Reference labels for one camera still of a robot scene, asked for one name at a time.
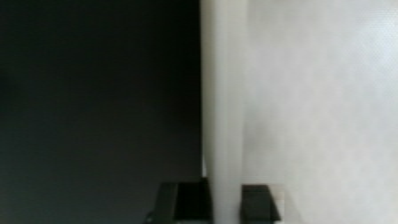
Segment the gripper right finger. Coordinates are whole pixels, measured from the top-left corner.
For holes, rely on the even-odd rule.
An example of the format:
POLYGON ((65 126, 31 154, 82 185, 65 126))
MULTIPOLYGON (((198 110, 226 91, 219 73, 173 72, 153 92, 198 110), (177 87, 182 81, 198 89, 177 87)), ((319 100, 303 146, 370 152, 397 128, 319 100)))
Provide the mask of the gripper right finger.
POLYGON ((241 224, 276 224, 281 214, 267 185, 242 187, 241 224))

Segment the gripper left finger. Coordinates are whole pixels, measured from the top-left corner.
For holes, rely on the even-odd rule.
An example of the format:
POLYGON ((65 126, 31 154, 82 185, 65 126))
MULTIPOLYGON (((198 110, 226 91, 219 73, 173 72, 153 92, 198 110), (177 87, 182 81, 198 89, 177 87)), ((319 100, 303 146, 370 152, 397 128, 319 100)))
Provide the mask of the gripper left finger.
POLYGON ((209 180, 164 182, 145 224, 214 224, 209 180))

